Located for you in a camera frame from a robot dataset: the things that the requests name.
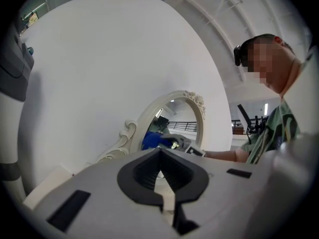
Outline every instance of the black railing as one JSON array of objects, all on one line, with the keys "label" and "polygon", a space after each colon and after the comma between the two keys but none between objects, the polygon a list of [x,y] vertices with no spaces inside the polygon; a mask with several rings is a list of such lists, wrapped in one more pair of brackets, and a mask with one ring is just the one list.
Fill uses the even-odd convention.
[{"label": "black railing", "polygon": [[168,122],[167,128],[181,130],[181,131],[197,132],[197,122],[195,122],[195,121],[170,121],[170,122]]},{"label": "black railing", "polygon": [[[251,125],[254,126],[256,124],[256,119],[250,119],[251,121]],[[233,134],[246,134],[244,128],[243,128],[243,125],[242,123],[240,122],[239,119],[233,119],[231,121],[231,126],[233,128]]]}]

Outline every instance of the green patterned shirt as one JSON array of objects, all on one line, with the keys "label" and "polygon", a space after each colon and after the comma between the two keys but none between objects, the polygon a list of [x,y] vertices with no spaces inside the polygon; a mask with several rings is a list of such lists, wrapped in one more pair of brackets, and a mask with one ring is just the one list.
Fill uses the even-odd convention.
[{"label": "green patterned shirt", "polygon": [[299,134],[299,128],[295,117],[285,101],[273,110],[266,122],[265,130],[260,134],[252,134],[249,141],[241,146],[241,149],[250,152],[246,163],[257,164],[262,154],[269,150],[275,150],[285,141],[294,139]]}]

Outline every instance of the ear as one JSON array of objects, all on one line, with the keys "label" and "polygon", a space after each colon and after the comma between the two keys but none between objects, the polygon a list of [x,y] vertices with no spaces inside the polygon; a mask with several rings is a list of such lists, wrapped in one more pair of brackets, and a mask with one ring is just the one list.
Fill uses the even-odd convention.
[{"label": "ear", "polygon": [[281,46],[285,46],[285,42],[278,36],[274,37],[274,42],[280,44]]}]

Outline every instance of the man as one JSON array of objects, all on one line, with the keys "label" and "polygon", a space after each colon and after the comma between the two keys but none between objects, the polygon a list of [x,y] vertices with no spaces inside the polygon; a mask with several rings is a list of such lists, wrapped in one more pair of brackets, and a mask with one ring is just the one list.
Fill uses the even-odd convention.
[{"label": "man", "polygon": [[299,133],[297,122],[283,96],[300,74],[303,64],[287,43],[272,34],[245,41],[235,60],[237,65],[241,63],[248,72],[258,75],[260,83],[279,94],[281,104],[269,115],[265,130],[260,135],[252,134],[250,142],[236,150],[207,151],[206,157],[256,164],[266,151],[279,148]]}]

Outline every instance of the forearm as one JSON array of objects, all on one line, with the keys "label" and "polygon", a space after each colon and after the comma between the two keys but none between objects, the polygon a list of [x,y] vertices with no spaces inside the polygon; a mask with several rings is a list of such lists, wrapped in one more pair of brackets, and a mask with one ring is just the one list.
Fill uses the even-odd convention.
[{"label": "forearm", "polygon": [[227,161],[236,161],[236,153],[234,150],[228,151],[206,151],[205,157],[227,160]]}]

